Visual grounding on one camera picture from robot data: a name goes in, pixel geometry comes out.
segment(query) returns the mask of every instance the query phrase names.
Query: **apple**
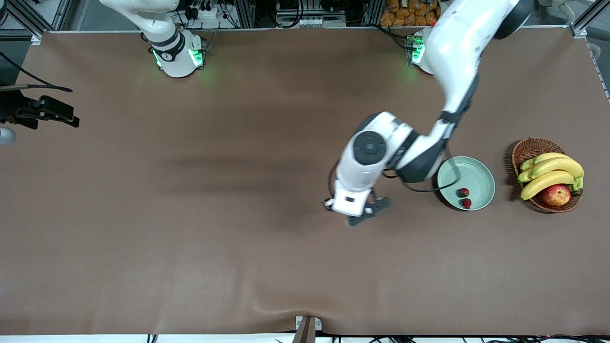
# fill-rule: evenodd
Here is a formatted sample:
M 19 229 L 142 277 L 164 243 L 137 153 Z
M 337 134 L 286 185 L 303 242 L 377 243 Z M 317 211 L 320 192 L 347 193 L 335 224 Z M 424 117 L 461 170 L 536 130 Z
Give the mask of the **apple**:
M 540 193 L 540 195 L 542 196 L 542 201 L 550 206 L 565 205 L 572 198 L 572 193 L 568 187 L 562 184 L 547 187 Z

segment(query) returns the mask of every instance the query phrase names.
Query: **plate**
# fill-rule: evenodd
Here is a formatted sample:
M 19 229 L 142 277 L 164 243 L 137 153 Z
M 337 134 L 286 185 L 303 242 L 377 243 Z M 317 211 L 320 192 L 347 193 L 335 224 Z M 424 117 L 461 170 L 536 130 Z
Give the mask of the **plate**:
M 450 184 L 458 178 L 455 169 L 461 176 L 460 180 L 455 185 L 440 190 L 447 202 L 465 211 L 476 211 L 487 206 L 495 194 L 492 172 L 481 161 L 472 157 L 452 157 L 440 166 L 436 177 L 439 187 Z M 464 187 L 470 191 L 468 196 L 468 199 L 472 200 L 470 209 L 462 207 L 462 198 L 458 196 L 458 190 Z

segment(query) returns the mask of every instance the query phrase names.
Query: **packaged bread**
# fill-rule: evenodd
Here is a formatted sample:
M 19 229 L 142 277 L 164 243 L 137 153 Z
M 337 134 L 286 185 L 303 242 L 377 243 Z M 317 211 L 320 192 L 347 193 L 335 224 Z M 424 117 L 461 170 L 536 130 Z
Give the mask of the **packaged bread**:
M 426 13 L 426 25 L 434 25 L 434 23 L 436 23 L 436 16 L 434 15 L 434 12 L 428 12 Z
M 405 26 L 413 26 L 415 25 L 415 15 L 412 13 L 404 20 Z
M 390 26 L 390 25 L 392 25 L 393 21 L 394 21 L 394 14 L 392 14 L 390 12 L 384 12 L 381 15 L 381 19 L 379 19 L 379 25 Z
M 415 26 L 426 26 L 426 18 L 424 18 L 423 15 L 416 15 Z
M 426 4 L 422 4 L 419 0 L 409 0 L 409 12 L 424 15 L 426 14 Z
M 400 8 L 399 10 L 396 11 L 396 18 L 397 19 L 406 19 L 409 17 L 411 13 L 409 13 L 409 9 L 405 9 L 405 8 Z
M 398 0 L 387 0 L 386 6 L 388 11 L 396 13 L 396 11 L 400 9 L 400 2 Z

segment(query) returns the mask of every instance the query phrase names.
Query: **fruit basket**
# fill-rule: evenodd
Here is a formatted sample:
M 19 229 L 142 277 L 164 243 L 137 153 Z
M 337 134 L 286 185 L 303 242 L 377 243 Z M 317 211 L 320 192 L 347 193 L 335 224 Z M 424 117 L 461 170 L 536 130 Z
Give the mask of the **fruit basket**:
M 519 166 L 528 159 L 535 158 L 545 153 L 561 153 L 565 154 L 565 151 L 559 147 L 559 145 L 552 141 L 539 137 L 530 137 L 519 142 L 512 150 L 512 167 L 515 170 L 515 174 L 519 175 Z M 542 201 L 540 194 L 535 195 L 529 199 L 539 209 L 549 213 L 563 213 L 571 211 L 576 208 L 583 198 L 582 194 L 572 196 L 570 201 L 562 206 L 549 206 Z

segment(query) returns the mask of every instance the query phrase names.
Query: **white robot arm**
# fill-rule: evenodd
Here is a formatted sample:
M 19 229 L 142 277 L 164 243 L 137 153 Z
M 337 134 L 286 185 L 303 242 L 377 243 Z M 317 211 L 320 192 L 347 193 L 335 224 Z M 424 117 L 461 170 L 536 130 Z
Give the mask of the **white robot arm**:
M 532 0 L 457 0 L 433 28 L 423 30 L 425 50 L 418 66 L 439 82 L 445 106 L 428 135 L 419 134 L 389 112 L 368 116 L 356 129 L 337 164 L 334 194 L 326 209 L 348 216 L 353 226 L 389 206 L 389 199 L 369 202 L 385 168 L 403 182 L 432 177 L 478 85 L 478 65 L 492 37 L 502 39 L 529 17 Z
M 157 64 L 167 75 L 183 78 L 203 67 L 205 46 L 201 37 L 179 30 L 168 11 L 178 0 L 99 0 L 131 20 L 153 47 Z

